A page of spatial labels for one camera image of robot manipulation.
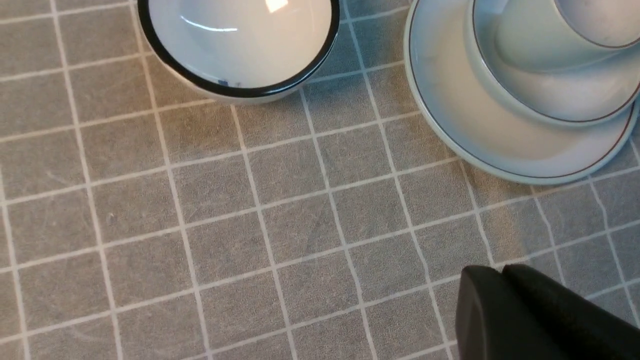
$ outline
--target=black plastic object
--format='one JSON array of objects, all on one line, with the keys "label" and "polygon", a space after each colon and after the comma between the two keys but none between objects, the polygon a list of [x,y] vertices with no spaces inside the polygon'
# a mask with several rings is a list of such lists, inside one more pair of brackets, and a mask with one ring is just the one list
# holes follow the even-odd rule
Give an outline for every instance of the black plastic object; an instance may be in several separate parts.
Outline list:
[{"label": "black plastic object", "polygon": [[505,266],[502,276],[570,358],[640,359],[639,329],[529,266]]},{"label": "black plastic object", "polygon": [[456,335],[461,360],[570,359],[492,268],[462,270]]}]

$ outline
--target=square tile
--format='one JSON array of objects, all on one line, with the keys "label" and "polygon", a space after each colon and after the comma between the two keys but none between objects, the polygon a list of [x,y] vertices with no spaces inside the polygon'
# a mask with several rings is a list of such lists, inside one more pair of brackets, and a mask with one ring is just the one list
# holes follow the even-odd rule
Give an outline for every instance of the square tile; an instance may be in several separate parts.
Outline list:
[{"label": "square tile", "polygon": [[[143,39],[142,42],[145,50],[150,51],[147,41]],[[172,75],[155,55],[148,55],[146,59],[158,107],[206,99]]]},{"label": "square tile", "polygon": [[416,357],[415,360],[449,360],[449,356],[447,355],[447,351],[442,349]]},{"label": "square tile", "polygon": [[201,291],[211,348],[284,328],[271,272]]},{"label": "square tile", "polygon": [[617,289],[600,295],[599,297],[591,299],[591,302],[631,325],[637,326],[624,289]]},{"label": "square tile", "polygon": [[399,177],[414,225],[473,210],[457,161]]},{"label": "square tile", "polygon": [[629,293],[631,295],[631,302],[636,307],[636,311],[640,311],[640,283],[629,286]]},{"label": "square tile", "polygon": [[52,19],[0,25],[0,49],[11,56],[0,61],[0,76],[61,67]]},{"label": "square tile", "polygon": [[97,253],[24,268],[20,285],[28,329],[109,309]]},{"label": "square tile", "polygon": [[69,65],[138,52],[128,6],[63,15],[59,19]]},{"label": "square tile", "polygon": [[420,229],[415,235],[429,265],[431,281],[458,275],[467,265],[489,266],[474,215]]},{"label": "square tile", "polygon": [[358,304],[343,252],[278,269],[291,323],[311,320]]},{"label": "square tile", "polygon": [[353,29],[366,68],[403,59],[402,38],[408,11],[355,21]]},{"label": "square tile", "polygon": [[351,18],[388,12],[411,5],[410,0],[346,0]]},{"label": "square tile", "polygon": [[231,109],[220,104],[196,105],[160,113],[172,163],[240,150]]},{"label": "square tile", "polygon": [[609,227],[640,219],[640,170],[594,183],[598,196],[607,210]]},{"label": "square tile", "polygon": [[274,335],[214,355],[216,360],[290,360],[287,334]]},{"label": "square tile", "polygon": [[480,217],[496,263],[551,247],[547,225],[533,199],[483,211]]},{"label": "square tile", "polygon": [[69,76],[80,121],[151,109],[140,59],[71,70]]},{"label": "square tile", "polygon": [[242,156],[173,170],[184,221],[194,222],[254,206]]},{"label": "square tile", "polygon": [[531,195],[529,185],[500,179],[468,163],[464,163],[464,167],[479,208]]},{"label": "square tile", "polygon": [[305,86],[316,133],[376,120],[362,74]]},{"label": "square tile", "polygon": [[398,170],[452,158],[455,154],[427,125],[422,115],[385,123],[389,149]]},{"label": "square tile", "polygon": [[300,360],[371,359],[358,310],[293,330]]},{"label": "square tile", "polygon": [[117,306],[192,287],[179,232],[110,247],[104,252]]},{"label": "square tile", "polygon": [[640,225],[611,233],[625,280],[640,277]]},{"label": "square tile", "polygon": [[4,0],[0,3],[0,19],[51,12],[48,0]]},{"label": "square tile", "polygon": [[554,256],[553,252],[534,256],[533,258],[528,259],[527,261],[523,261],[522,263],[531,266],[532,268],[545,274],[546,276],[549,276],[559,284],[562,283],[557,265],[558,262],[556,262],[556,257]]},{"label": "square tile", "polygon": [[90,6],[120,3],[120,0],[56,0],[58,10],[88,8]]},{"label": "square tile", "polygon": [[0,344],[0,354],[4,354],[4,360],[24,360],[24,346],[22,340],[9,341]]},{"label": "square tile", "polygon": [[438,303],[438,311],[447,335],[447,340],[456,339],[456,308],[458,306],[458,290],[460,280],[453,280],[434,286],[433,293]]},{"label": "square tile", "polygon": [[9,243],[4,230],[3,211],[0,209],[0,268],[6,268],[11,265],[9,261]]},{"label": "square tile", "polygon": [[634,153],[633,147],[631,145],[631,140],[629,140],[622,148],[622,150],[620,150],[620,152],[616,155],[616,157],[608,162],[608,164],[606,164],[600,170],[596,171],[593,176],[598,177],[636,166],[638,166],[638,160],[636,159],[636,154]]},{"label": "square tile", "polygon": [[313,75],[315,78],[343,74],[360,70],[356,47],[348,24],[340,24],[335,43],[320,69]]},{"label": "square tile", "polygon": [[299,92],[269,104],[237,106],[236,111],[247,147],[267,145],[310,133]]},{"label": "square tile", "polygon": [[409,90],[404,65],[372,71],[369,81],[381,118],[418,111]]},{"label": "square tile", "polygon": [[618,269],[605,236],[563,247],[557,253],[566,287],[582,296],[620,283]]},{"label": "square tile", "polygon": [[94,125],[81,131],[89,175],[93,180],[164,165],[153,115]]},{"label": "square tile", "polygon": [[367,308],[378,359],[390,360],[442,343],[427,290]]},{"label": "square tile", "polygon": [[62,74],[1,82],[0,113],[4,118],[0,122],[3,136],[73,123]]},{"label": "square tile", "polygon": [[96,246],[85,190],[9,206],[18,263]]},{"label": "square tile", "polygon": [[262,204],[324,189],[312,140],[252,152],[249,164]]},{"label": "square tile", "polygon": [[108,316],[31,336],[29,349],[33,360],[117,358]]},{"label": "square tile", "polygon": [[602,209],[588,184],[541,196],[540,205],[551,225],[556,244],[604,230]]},{"label": "square tile", "polygon": [[7,199],[84,183],[73,131],[0,143],[0,164]]},{"label": "square tile", "polygon": [[126,359],[182,359],[204,352],[193,295],[118,314]]},{"label": "square tile", "polygon": [[362,287],[371,301],[426,283],[424,267],[411,234],[368,243],[349,250]]},{"label": "square tile", "polygon": [[93,196],[104,241],[178,225],[166,172],[99,185]]},{"label": "square tile", "polygon": [[341,190],[333,196],[348,243],[392,233],[407,226],[393,179]]},{"label": "square tile", "polygon": [[328,195],[262,210],[277,263],[340,246]]},{"label": "square tile", "polygon": [[18,303],[15,297],[13,272],[0,274],[0,338],[16,335],[20,332]]},{"label": "square tile", "polygon": [[269,266],[256,213],[193,227],[187,235],[200,284]]},{"label": "square tile", "polygon": [[377,125],[318,138],[329,185],[338,186],[389,174],[385,144]]}]

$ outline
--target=white teacup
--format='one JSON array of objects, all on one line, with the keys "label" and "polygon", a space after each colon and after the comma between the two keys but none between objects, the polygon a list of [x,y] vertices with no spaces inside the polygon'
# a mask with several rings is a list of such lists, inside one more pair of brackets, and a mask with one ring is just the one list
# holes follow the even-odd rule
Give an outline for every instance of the white teacup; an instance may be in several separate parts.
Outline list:
[{"label": "white teacup", "polygon": [[524,70],[587,65],[640,42],[640,0],[510,0],[495,41]]}]

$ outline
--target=teacup rim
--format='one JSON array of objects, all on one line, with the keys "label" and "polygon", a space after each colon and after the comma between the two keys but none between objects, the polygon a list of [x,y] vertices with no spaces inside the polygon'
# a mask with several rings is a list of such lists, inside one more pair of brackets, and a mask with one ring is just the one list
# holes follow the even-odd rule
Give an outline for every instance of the teacup rim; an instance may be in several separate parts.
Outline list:
[{"label": "teacup rim", "polygon": [[638,93],[640,93],[640,81],[639,81],[637,86],[636,86],[636,89],[633,91],[631,96],[623,104],[621,104],[615,110],[612,110],[608,114],[599,116],[598,118],[595,118],[595,119],[587,119],[587,120],[562,119],[562,118],[559,118],[559,117],[551,116],[549,114],[543,113],[543,112],[541,112],[539,110],[536,110],[536,109],[532,108],[531,106],[529,106],[528,104],[526,104],[522,100],[520,100],[518,98],[518,96],[516,96],[508,87],[502,85],[502,82],[498,79],[498,77],[496,76],[496,74],[494,73],[492,68],[487,64],[487,57],[486,57],[485,53],[483,52],[482,47],[480,46],[480,40],[478,39],[478,34],[477,34],[477,31],[476,31],[476,4],[478,3],[478,1],[482,1],[482,0],[471,0],[471,7],[472,7],[471,8],[471,22],[472,22],[471,23],[471,27],[472,27],[472,30],[474,32],[474,43],[475,43],[475,46],[477,47],[478,53],[480,54],[480,60],[482,62],[482,65],[486,68],[486,70],[488,70],[489,74],[491,74],[492,79],[500,87],[502,87],[502,89],[504,91],[506,91],[512,98],[514,98],[520,104],[526,106],[527,109],[537,113],[538,115],[541,115],[541,116],[546,117],[546,118],[551,119],[551,120],[562,122],[564,124],[568,124],[568,125],[581,125],[582,124],[582,125],[584,125],[584,124],[590,124],[590,123],[597,123],[597,122],[603,121],[603,119],[607,119],[607,118],[617,114],[618,112],[620,112],[621,110],[626,108],[630,103],[632,103],[635,100],[635,98],[638,96]]},{"label": "teacup rim", "polygon": [[562,17],[562,20],[564,21],[564,23],[578,36],[580,36],[583,40],[598,46],[598,47],[603,47],[605,49],[626,49],[628,47],[632,47],[638,43],[640,43],[640,36],[638,36],[635,40],[628,42],[626,44],[622,44],[622,45],[607,45],[607,44],[601,44],[600,42],[597,42],[593,39],[588,38],[586,35],[584,35],[583,33],[581,33],[578,29],[575,28],[575,26],[572,24],[572,22],[569,20],[569,18],[566,16],[566,14],[564,13],[562,6],[559,5],[558,3],[559,0],[553,0],[554,2],[554,6],[558,12],[558,14],[560,15],[560,17]]}]

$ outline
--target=black bowl rim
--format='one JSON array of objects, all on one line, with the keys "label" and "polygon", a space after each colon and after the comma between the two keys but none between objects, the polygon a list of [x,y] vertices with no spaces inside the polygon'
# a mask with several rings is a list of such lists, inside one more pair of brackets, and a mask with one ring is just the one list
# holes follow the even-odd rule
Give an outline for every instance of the black bowl rim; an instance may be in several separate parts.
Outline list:
[{"label": "black bowl rim", "polygon": [[189,82],[197,86],[198,88],[212,92],[214,94],[227,96],[227,97],[237,97],[237,98],[256,98],[256,97],[266,97],[276,95],[287,90],[290,90],[307,80],[326,60],[333,47],[333,43],[338,34],[338,27],[340,24],[340,4],[339,0],[327,0],[331,1],[331,23],[329,25],[329,31],[327,32],[326,39],[324,40],[324,44],[320,48],[319,52],[316,54],[316,57],[299,73],[293,75],[289,79],[281,81],[279,83],[262,86],[259,88],[234,88],[231,86],[225,86],[221,84],[214,83],[212,81],[206,80],[197,76],[193,72],[189,71],[187,68],[182,66],[164,47],[156,30],[154,29],[153,23],[151,21],[151,15],[149,13],[149,2],[153,0],[138,0],[138,17],[140,18],[140,26],[142,27],[142,31],[144,32],[145,37],[147,38],[147,42],[151,46],[151,49],[156,53],[157,57],[162,61],[165,65],[169,66],[175,72],[180,74],[180,76],[187,79]]}]

